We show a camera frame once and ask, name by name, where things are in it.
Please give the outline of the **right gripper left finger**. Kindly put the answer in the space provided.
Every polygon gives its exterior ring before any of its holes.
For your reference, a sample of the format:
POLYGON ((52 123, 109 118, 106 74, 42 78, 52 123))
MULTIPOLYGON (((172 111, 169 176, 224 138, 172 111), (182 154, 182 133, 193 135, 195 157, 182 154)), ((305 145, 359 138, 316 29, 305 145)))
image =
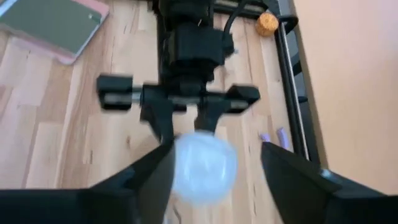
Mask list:
POLYGON ((1 223, 163 223, 174 178, 173 142, 84 189, 1 191, 1 223))

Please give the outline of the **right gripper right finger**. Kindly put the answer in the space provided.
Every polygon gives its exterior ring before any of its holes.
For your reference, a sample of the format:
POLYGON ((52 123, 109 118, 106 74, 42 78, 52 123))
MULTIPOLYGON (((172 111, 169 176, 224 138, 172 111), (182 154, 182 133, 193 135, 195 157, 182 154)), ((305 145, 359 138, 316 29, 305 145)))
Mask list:
POLYGON ((264 142, 261 162, 284 223, 397 223, 397 196, 357 183, 264 142))

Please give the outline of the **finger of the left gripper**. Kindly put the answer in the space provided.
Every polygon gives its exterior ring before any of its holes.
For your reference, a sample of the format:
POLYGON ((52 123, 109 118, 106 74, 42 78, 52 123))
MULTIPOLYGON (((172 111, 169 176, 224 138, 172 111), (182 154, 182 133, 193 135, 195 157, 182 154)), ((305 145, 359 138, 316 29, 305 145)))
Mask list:
POLYGON ((228 102, 208 102, 198 106, 198 115, 194 121, 195 130, 214 133, 219 118, 230 109, 228 102))
POLYGON ((140 121, 149 123, 161 144, 174 139, 173 112, 174 106, 166 96, 155 93, 142 94, 140 121))

